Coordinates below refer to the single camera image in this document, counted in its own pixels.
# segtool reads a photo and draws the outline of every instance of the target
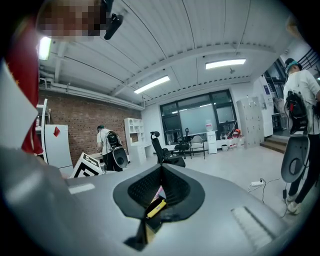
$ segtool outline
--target black railing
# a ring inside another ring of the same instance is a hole
[[[319,55],[310,49],[299,61],[298,63],[302,65],[303,70],[308,70],[319,62]]]

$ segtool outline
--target white corrugated ceiling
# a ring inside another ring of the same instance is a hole
[[[288,47],[289,12],[273,0],[115,0],[124,22],[111,40],[56,41],[42,70],[59,83],[152,104],[186,88],[250,81]],[[245,58],[242,66],[205,69]],[[169,76],[139,95],[135,89]]]

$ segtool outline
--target shoe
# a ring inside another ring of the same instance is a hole
[[[287,209],[293,215],[298,215],[301,212],[301,203],[291,202]]]
[[[294,194],[294,195],[288,195],[288,197],[286,198],[286,201],[291,203],[293,202],[297,197],[297,194]]]

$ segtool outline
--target chair backrest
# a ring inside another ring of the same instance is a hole
[[[156,156],[158,157],[158,164],[161,164],[163,162],[163,153],[162,153],[162,147],[160,145],[160,142],[157,137],[159,137],[160,133],[158,131],[152,131],[151,133],[151,142],[153,145],[153,148],[155,150]]]
[[[202,143],[204,140],[201,138],[200,135],[196,135],[190,141],[191,143]]]

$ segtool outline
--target black office chair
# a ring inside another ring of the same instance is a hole
[[[165,164],[171,164],[175,166],[186,167],[186,163],[181,156],[178,156],[178,155],[174,156],[169,152],[167,148],[163,148],[163,149],[161,148],[160,142],[158,140],[160,133],[158,131],[152,131],[150,132],[150,134],[151,134],[151,142],[155,150],[156,156],[158,158],[158,164],[165,163]]]
[[[176,145],[174,147],[175,150],[179,150],[179,152],[182,152],[184,159],[186,159],[186,155],[185,155],[185,151],[188,150],[190,148],[189,142],[188,142],[188,133],[189,133],[189,129],[185,128],[185,139],[184,139],[184,135],[181,136],[181,142],[179,145]]]

